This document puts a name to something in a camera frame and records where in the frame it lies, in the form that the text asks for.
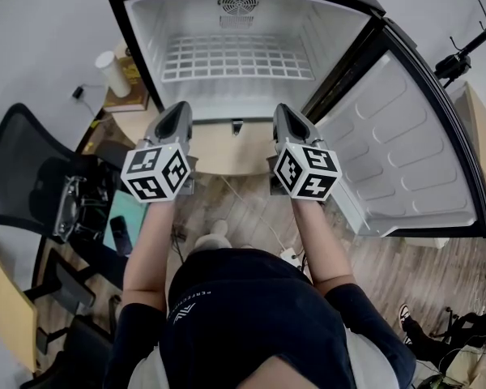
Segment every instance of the mini fridge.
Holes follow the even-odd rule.
[[[486,185],[450,98],[376,0],[109,0],[157,108],[316,123],[333,197],[368,236],[486,237]]]

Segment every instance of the refrigerator door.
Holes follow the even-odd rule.
[[[486,185],[450,98],[382,22],[309,113],[343,170],[335,201],[361,235],[486,237]]]

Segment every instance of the wooden floor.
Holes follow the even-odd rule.
[[[113,123],[105,123],[103,127],[108,129],[97,131],[99,135],[95,134],[96,141],[89,146],[90,151],[98,137],[123,139]],[[196,239],[208,233],[212,222],[218,219],[228,222],[228,239],[234,247],[251,245],[279,255],[281,246],[260,216],[277,232],[286,247],[291,246],[298,254],[301,253],[302,244],[289,198],[270,196],[266,176],[227,178],[246,204],[231,191],[223,178],[202,174],[196,178],[194,195],[177,200],[175,225],[187,235],[181,245],[184,256],[193,249]],[[447,306],[458,314],[486,311],[485,240],[452,239],[441,250],[409,246],[402,238],[356,237],[331,199],[326,204],[325,213],[352,261],[359,285],[400,335],[397,313],[404,302],[426,332],[446,327],[447,313],[444,309]],[[45,253],[53,245],[48,243]],[[57,249],[76,267],[85,266],[69,246]],[[168,284],[179,266],[178,255],[170,251]],[[99,276],[91,278],[88,284],[97,295],[90,314],[108,330],[108,299],[120,291]],[[40,311],[39,324],[46,331],[55,331],[70,324],[71,316],[50,297],[36,301],[36,306]],[[62,341],[63,338],[53,342],[48,355],[39,353],[40,370],[50,366],[61,349]]]

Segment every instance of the light wood table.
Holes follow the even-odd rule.
[[[36,307],[0,264],[0,338],[15,358],[36,371]]]
[[[454,106],[473,143],[486,181],[486,107],[469,83],[460,88],[456,96]]]
[[[125,56],[126,43],[115,49],[118,58]],[[159,111],[150,98],[146,111],[113,113],[122,132],[134,143],[146,133]],[[238,135],[232,123],[194,124],[189,155],[198,158],[196,171],[224,176],[248,176],[268,173],[268,157],[274,156],[272,122],[245,122]]]

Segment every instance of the white wall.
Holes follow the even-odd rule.
[[[23,102],[59,141],[75,149],[92,115],[70,100],[82,83],[102,84],[96,56],[121,39],[108,0],[0,0],[0,121]],[[87,88],[95,111],[101,87]],[[22,289],[31,275],[40,237],[0,226],[0,258]],[[0,343],[0,389],[14,388],[24,369]]]
[[[477,0],[378,0],[418,45],[427,63],[434,68],[445,56],[455,53],[449,36],[458,47],[477,36],[484,14]],[[486,0],[481,0],[486,9]],[[471,55],[471,70],[460,79],[468,81],[486,106],[486,42]],[[451,93],[457,85],[449,86]]]

